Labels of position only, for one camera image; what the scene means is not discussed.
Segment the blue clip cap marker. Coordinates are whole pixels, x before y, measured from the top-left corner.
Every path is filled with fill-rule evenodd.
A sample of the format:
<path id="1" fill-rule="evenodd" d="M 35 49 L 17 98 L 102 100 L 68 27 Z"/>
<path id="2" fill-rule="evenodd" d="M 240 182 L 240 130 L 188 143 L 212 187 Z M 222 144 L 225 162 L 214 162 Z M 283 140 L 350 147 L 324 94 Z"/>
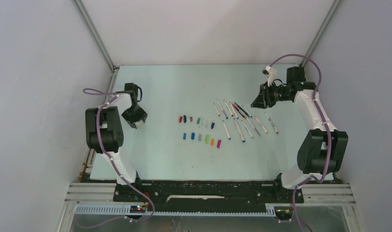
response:
<path id="1" fill-rule="evenodd" d="M 247 108 L 245 106 L 241 105 L 241 107 L 243 108 L 243 110 L 245 111 L 245 113 L 248 117 L 252 117 L 252 114 L 247 110 Z"/>

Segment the green ink clear pen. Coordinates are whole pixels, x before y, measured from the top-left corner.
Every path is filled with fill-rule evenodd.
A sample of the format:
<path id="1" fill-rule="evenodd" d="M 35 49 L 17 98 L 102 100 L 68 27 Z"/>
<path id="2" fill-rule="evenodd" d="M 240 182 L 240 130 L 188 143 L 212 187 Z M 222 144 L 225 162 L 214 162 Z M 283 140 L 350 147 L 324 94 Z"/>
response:
<path id="1" fill-rule="evenodd" d="M 236 102 L 234 104 L 245 114 L 246 117 L 250 117 L 249 113 L 247 113 L 247 111 L 241 105 L 237 104 Z"/>

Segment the red ink clear pen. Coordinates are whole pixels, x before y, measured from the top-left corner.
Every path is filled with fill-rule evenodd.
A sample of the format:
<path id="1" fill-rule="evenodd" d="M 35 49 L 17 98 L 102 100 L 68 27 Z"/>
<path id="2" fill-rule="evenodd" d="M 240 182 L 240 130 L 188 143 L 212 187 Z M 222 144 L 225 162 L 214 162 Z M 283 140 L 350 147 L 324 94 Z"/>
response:
<path id="1" fill-rule="evenodd" d="M 243 119 L 246 119 L 246 116 L 245 116 L 244 114 L 241 113 L 241 111 L 239 110 L 239 108 L 238 108 L 234 103 L 232 103 L 232 106 L 234 107 L 234 109 L 238 112 L 238 114 L 239 114 Z"/>

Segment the teal cap marker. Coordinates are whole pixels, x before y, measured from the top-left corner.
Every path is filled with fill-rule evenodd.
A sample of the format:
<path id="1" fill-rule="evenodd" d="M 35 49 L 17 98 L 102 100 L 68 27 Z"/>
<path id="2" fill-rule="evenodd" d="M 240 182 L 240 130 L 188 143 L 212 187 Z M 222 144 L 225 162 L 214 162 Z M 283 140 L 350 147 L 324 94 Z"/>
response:
<path id="1" fill-rule="evenodd" d="M 233 111 L 234 117 L 235 117 L 236 119 L 239 119 L 239 115 L 238 115 L 238 113 L 237 113 L 237 111 L 236 111 L 236 109 L 235 109 L 235 107 L 234 107 L 234 105 L 233 105 L 232 102 L 230 102 L 230 107 L 231 107 L 231 109 L 232 109 L 232 111 Z"/>

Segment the green cap marker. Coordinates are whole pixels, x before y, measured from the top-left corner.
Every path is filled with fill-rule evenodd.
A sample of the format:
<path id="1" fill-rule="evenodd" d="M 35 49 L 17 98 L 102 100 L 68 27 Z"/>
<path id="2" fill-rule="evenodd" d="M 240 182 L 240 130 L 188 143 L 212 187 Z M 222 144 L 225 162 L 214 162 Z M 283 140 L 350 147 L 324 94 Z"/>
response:
<path id="1" fill-rule="evenodd" d="M 258 134 L 259 137 L 261 137 L 261 134 L 259 133 L 259 131 L 257 130 L 257 128 L 254 126 L 254 124 L 249 120 L 249 117 L 247 117 L 247 121 L 249 122 L 249 124 L 251 125 L 251 127 L 253 128 L 253 130 Z"/>

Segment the purple cap marker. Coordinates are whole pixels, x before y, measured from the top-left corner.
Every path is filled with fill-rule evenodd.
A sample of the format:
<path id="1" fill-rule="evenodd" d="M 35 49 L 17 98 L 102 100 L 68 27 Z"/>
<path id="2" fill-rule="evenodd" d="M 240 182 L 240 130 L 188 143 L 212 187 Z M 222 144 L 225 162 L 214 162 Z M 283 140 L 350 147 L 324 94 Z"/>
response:
<path id="1" fill-rule="evenodd" d="M 269 122 L 270 122 L 272 128 L 274 129 L 275 133 L 276 133 L 276 134 L 279 134 L 279 131 L 278 131 L 277 127 L 275 126 L 273 120 L 270 118 L 270 116 L 267 114 L 267 112 L 264 112 L 264 113 L 265 113 L 267 119 L 269 120 Z"/>

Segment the brown cap marker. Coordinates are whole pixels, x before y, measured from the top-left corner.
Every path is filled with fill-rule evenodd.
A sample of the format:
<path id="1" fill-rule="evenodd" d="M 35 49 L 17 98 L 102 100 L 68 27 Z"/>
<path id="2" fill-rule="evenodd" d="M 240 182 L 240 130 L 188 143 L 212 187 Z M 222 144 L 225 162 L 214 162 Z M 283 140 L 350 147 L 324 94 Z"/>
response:
<path id="1" fill-rule="evenodd" d="M 223 101 L 224 101 L 224 104 L 226 105 L 226 107 L 227 107 L 227 109 L 228 109 L 228 111 L 229 111 L 231 117 L 234 117 L 233 111 L 231 110 L 229 104 L 228 104 L 225 100 L 223 100 Z"/>

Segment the orange cap marker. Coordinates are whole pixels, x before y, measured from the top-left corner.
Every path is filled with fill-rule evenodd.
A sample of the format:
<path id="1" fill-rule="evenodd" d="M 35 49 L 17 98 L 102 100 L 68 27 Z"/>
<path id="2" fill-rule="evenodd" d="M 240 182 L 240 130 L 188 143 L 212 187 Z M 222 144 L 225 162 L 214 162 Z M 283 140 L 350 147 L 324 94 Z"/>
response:
<path id="1" fill-rule="evenodd" d="M 260 119 L 257 116 L 254 116 L 256 121 L 259 123 L 259 125 L 262 127 L 262 129 L 264 130 L 265 134 L 268 134 L 268 130 L 266 129 L 266 127 L 263 125 L 263 123 L 260 121 Z"/>

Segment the dark blue cap marker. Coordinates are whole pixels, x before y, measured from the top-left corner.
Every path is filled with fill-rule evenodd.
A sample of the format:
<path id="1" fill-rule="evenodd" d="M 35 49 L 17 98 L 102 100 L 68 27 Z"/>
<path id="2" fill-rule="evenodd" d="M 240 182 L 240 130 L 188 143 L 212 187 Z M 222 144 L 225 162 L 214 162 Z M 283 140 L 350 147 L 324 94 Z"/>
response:
<path id="1" fill-rule="evenodd" d="M 228 115 L 227 115 L 226 111 L 224 110 L 223 106 L 221 105 L 221 103 L 220 103 L 220 101 L 218 99 L 217 99 L 217 103 L 218 103 L 219 108 L 221 109 L 222 113 L 224 114 L 224 117 L 226 119 L 228 119 Z"/>

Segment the light blue marker body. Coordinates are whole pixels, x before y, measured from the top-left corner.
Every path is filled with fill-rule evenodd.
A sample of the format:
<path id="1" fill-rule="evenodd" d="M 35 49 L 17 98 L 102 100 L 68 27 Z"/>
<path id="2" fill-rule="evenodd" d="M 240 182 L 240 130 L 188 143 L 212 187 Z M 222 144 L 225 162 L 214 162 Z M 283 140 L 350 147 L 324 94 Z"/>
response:
<path id="1" fill-rule="evenodd" d="M 223 120 L 222 123 L 223 123 L 223 127 L 224 127 L 224 130 L 225 130 L 225 133 L 226 133 L 226 136 L 227 136 L 228 140 L 231 140 L 231 135 L 230 135 L 230 132 L 229 132 L 229 130 L 227 128 L 227 125 L 226 125 L 225 121 Z"/>

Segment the green pen cap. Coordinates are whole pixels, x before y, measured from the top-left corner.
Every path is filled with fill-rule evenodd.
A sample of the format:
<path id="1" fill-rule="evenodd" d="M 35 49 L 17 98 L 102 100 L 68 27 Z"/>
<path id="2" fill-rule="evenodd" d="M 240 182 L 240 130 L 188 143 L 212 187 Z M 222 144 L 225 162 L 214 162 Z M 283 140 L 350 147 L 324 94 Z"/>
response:
<path id="1" fill-rule="evenodd" d="M 205 136 L 205 143 L 206 143 L 206 144 L 209 144 L 209 141 L 210 141 L 210 136 L 207 134 L 207 135 Z"/>

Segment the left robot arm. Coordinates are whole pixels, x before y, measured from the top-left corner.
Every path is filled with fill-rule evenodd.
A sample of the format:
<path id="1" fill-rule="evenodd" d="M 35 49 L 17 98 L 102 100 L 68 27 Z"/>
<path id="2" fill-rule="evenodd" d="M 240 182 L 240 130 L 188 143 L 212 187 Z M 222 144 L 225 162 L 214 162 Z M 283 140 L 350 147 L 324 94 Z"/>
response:
<path id="1" fill-rule="evenodd" d="M 112 166 L 119 184 L 127 185 L 125 195 L 131 201 L 140 200 L 144 189 L 135 183 L 137 171 L 121 157 L 119 150 L 124 145 L 122 121 L 138 129 L 147 119 L 147 112 L 139 105 L 142 89 L 135 83 L 126 83 L 122 91 L 102 92 L 85 88 L 83 93 L 110 98 L 103 105 L 85 111 L 87 146 L 101 154 Z"/>

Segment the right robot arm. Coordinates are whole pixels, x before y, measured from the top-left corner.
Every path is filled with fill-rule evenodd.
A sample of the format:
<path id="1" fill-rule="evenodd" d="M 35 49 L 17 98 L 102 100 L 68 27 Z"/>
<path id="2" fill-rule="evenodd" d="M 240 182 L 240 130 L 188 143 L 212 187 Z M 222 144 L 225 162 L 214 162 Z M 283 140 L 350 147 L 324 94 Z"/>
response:
<path id="1" fill-rule="evenodd" d="M 297 153 L 297 162 L 280 175 L 280 184 L 272 188 L 272 196 L 284 202 L 291 189 L 305 181 L 323 182 L 327 175 L 337 173 L 348 145 L 348 134 L 339 131 L 327 117 L 320 102 L 318 86 L 305 78 L 302 67 L 287 69 L 286 83 L 276 85 L 277 71 L 271 66 L 263 69 L 267 81 L 260 85 L 259 94 L 251 104 L 253 108 L 271 108 L 277 102 L 293 102 L 308 128 L 308 133 Z"/>

